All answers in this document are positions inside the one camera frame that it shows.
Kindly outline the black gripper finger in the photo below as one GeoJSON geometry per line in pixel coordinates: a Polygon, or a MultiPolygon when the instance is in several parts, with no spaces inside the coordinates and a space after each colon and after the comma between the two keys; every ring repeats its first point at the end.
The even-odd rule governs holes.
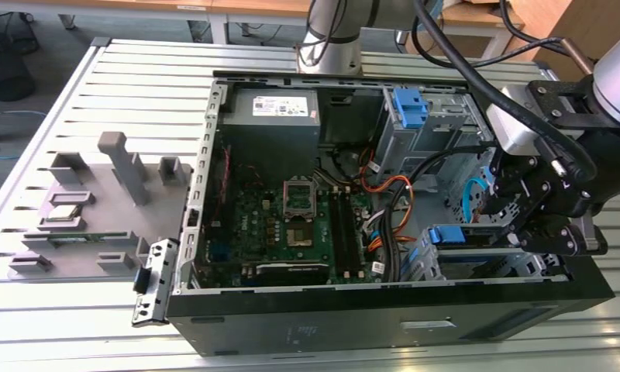
{"type": "Polygon", "coordinates": [[[489,171],[493,175],[493,191],[488,197],[489,215],[500,213],[520,195],[516,204],[523,217],[549,216],[543,210],[549,193],[543,189],[544,179],[540,177],[543,163],[539,156],[493,154],[489,162],[489,171]]]}
{"type": "Polygon", "coordinates": [[[573,219],[541,215],[511,230],[508,239],[528,253],[577,257],[601,256],[608,252],[608,242],[592,215],[573,219]]]}

